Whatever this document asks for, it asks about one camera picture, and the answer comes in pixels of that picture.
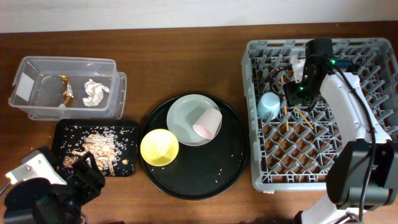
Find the food scraps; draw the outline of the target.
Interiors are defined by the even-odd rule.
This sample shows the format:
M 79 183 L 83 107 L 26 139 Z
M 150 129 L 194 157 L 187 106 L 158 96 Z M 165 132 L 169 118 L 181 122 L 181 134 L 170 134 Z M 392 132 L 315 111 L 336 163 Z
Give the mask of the food scraps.
M 72 164 L 90 152 L 99 171 L 108 177 L 127 177 L 134 173 L 132 160 L 126 156 L 126 143 L 117 140 L 115 134 L 89 134 L 81 142 L 67 149 L 62 165 L 72 168 Z

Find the wooden chopstick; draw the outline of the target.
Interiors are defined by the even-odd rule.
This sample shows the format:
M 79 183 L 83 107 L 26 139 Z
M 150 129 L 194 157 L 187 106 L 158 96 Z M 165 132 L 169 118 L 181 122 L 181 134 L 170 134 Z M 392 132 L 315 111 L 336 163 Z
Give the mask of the wooden chopstick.
M 282 86 L 283 86 L 283 84 L 284 84 L 284 77 L 283 77 L 283 76 L 281 76 L 280 81 L 281 81 L 281 84 L 282 84 L 282 85 L 281 85 L 281 89 L 283 89 L 283 88 L 282 88 Z M 287 102 L 286 102 L 285 105 L 284 105 L 284 115 L 287 116 Z M 289 130 L 289 119 L 288 119 L 288 118 L 285 120 L 285 128 L 286 128 L 286 131 Z
M 309 126 L 310 129 L 314 130 L 313 125 L 309 122 L 307 117 L 303 114 L 303 112 L 297 107 L 294 106 L 295 111 L 299 114 L 299 116 L 306 122 L 306 124 Z

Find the blue cup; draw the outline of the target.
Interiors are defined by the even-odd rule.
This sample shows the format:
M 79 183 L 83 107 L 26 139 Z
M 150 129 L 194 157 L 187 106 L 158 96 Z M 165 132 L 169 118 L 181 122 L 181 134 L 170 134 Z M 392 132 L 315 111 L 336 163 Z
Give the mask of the blue cup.
M 257 104 L 257 115 L 261 119 L 275 119 L 280 111 L 280 98 L 273 92 L 263 94 Z

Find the gold candy wrapper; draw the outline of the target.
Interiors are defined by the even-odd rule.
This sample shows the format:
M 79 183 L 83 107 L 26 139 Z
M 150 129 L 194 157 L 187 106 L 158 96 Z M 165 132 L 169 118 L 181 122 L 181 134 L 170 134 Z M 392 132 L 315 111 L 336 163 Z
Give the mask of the gold candy wrapper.
M 63 105 L 65 107 L 71 107 L 74 95 L 73 95 L 73 90 L 72 86 L 70 84 L 69 78 L 66 75 L 58 75 L 58 77 L 61 79 L 65 91 L 63 92 L 62 98 L 63 98 Z

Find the white tissue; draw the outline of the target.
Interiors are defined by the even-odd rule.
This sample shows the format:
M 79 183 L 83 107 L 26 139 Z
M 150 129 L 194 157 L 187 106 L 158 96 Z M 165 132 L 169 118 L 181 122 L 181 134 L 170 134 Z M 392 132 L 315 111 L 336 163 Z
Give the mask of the white tissue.
M 85 84 L 85 92 L 88 95 L 82 98 L 83 104 L 88 107 L 98 106 L 104 98 L 104 92 L 109 93 L 110 89 L 101 83 L 89 79 Z

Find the yellow bowl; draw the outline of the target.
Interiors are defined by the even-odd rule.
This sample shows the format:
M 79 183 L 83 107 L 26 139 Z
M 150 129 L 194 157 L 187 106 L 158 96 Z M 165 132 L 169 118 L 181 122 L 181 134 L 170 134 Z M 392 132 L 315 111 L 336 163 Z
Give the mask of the yellow bowl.
M 166 166 L 178 155 L 179 141 L 166 129 L 149 131 L 140 144 L 140 153 L 145 162 L 152 166 Z

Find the white plate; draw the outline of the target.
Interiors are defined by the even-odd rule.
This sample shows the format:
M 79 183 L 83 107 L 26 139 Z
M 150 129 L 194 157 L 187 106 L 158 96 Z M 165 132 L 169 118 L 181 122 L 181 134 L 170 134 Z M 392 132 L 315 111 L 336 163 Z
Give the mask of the white plate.
M 201 146 L 210 142 L 210 139 L 200 136 L 193 128 L 207 109 L 220 112 L 220 108 L 213 100 L 199 94 L 185 95 L 172 103 L 167 113 L 167 127 L 179 143 L 187 146 Z

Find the pink cup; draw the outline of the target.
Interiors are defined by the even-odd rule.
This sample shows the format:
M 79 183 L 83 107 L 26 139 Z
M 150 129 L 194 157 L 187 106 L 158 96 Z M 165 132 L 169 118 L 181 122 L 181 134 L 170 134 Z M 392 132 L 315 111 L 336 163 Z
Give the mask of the pink cup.
M 201 137 L 212 140 L 221 124 L 222 114 L 214 108 L 207 109 L 193 125 L 193 130 Z

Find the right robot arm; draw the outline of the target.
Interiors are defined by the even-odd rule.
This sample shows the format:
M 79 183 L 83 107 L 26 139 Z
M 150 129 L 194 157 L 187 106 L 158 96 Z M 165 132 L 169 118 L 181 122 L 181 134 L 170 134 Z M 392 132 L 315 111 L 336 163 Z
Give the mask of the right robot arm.
M 326 195 L 298 212 L 294 223 L 362 223 L 365 212 L 396 199 L 397 143 L 375 118 L 352 62 L 333 55 L 331 39 L 308 41 L 304 58 L 291 64 L 295 79 L 282 87 L 287 104 L 315 105 L 322 97 L 343 141 L 326 177 Z

